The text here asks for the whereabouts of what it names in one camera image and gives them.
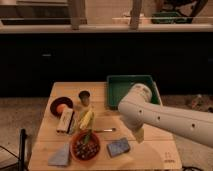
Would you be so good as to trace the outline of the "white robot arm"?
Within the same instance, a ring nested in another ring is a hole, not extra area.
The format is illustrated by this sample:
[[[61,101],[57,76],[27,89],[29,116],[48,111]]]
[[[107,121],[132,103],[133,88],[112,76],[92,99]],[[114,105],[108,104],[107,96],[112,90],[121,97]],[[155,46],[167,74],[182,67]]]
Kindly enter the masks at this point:
[[[136,83],[121,99],[118,111],[129,130],[148,124],[213,148],[213,114],[153,104],[151,97],[148,86]]]

